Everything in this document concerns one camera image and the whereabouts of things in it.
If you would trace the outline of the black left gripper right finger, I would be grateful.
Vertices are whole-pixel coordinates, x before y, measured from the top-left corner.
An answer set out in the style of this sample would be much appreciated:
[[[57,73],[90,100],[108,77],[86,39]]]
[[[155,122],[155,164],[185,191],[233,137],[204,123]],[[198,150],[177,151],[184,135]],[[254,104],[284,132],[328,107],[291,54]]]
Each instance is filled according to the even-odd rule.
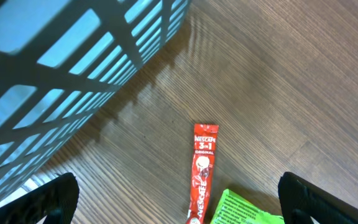
[[[278,183],[284,223],[358,224],[358,209],[292,172]]]

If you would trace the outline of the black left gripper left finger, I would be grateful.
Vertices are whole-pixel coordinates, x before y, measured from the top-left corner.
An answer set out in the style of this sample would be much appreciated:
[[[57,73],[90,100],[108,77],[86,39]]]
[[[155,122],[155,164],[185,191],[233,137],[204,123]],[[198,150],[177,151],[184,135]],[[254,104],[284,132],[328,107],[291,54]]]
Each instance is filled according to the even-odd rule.
[[[71,172],[19,197],[0,208],[0,224],[70,223],[79,199],[79,186]]]

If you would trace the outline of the red Nescafe coffee stick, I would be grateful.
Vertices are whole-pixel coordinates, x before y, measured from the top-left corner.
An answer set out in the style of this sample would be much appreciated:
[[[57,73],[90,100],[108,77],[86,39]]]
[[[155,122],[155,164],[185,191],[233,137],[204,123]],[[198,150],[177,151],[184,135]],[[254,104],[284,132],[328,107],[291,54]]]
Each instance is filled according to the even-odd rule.
[[[195,124],[190,205],[186,224],[202,224],[211,196],[218,125]]]

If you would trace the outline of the green snack bag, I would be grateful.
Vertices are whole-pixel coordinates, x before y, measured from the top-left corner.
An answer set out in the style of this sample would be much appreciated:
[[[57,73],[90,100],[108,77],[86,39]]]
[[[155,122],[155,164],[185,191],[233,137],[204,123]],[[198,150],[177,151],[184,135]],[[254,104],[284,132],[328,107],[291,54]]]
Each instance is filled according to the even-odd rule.
[[[233,191],[226,189],[218,202],[211,224],[284,224],[280,215],[265,212]]]

